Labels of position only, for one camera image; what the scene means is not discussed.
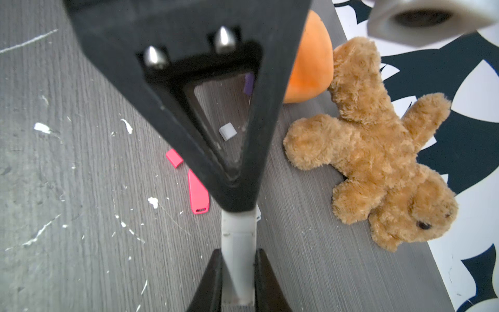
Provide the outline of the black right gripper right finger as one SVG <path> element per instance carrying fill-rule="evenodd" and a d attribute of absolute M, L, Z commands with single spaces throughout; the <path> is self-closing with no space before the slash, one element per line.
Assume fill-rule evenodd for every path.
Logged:
<path fill-rule="evenodd" d="M 255 254 L 254 267 L 256 312 L 292 312 L 268 256 L 262 248 L 258 249 Z"/>

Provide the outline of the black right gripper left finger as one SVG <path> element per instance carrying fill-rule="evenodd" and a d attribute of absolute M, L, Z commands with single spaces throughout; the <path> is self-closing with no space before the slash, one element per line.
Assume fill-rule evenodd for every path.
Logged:
<path fill-rule="evenodd" d="M 221 312 L 223 263 L 221 249 L 213 250 L 187 312 Z"/>

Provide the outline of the white usb drive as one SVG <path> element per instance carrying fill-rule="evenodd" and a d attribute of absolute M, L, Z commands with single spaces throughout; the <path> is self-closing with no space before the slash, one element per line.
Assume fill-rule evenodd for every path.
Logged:
<path fill-rule="evenodd" d="M 258 207 L 242 213 L 222 211 L 222 304 L 255 304 L 254 264 L 257 249 Z"/>

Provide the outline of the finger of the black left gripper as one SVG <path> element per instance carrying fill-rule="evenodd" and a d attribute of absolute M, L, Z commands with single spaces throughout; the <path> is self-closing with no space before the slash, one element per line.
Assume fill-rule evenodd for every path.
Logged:
<path fill-rule="evenodd" d="M 89 61 L 175 148 L 220 207 L 250 211 L 310 1 L 65 1 Z M 255 74 L 238 161 L 227 158 L 194 87 Z"/>

